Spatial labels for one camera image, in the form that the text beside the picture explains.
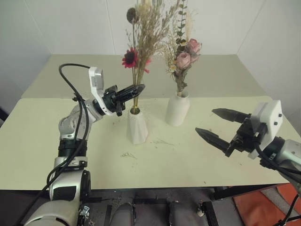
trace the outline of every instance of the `cylindrical white vase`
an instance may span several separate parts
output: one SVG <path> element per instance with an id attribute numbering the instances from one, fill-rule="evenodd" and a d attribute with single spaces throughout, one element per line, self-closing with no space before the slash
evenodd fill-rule
<path id="1" fill-rule="evenodd" d="M 138 114 L 132 114 L 128 111 L 127 137 L 133 144 L 142 144 L 146 141 L 148 130 L 142 111 Z"/>
<path id="2" fill-rule="evenodd" d="M 165 121 L 172 126 L 179 126 L 183 123 L 190 107 L 189 94 L 182 92 L 182 97 L 175 93 L 168 101 Z"/>

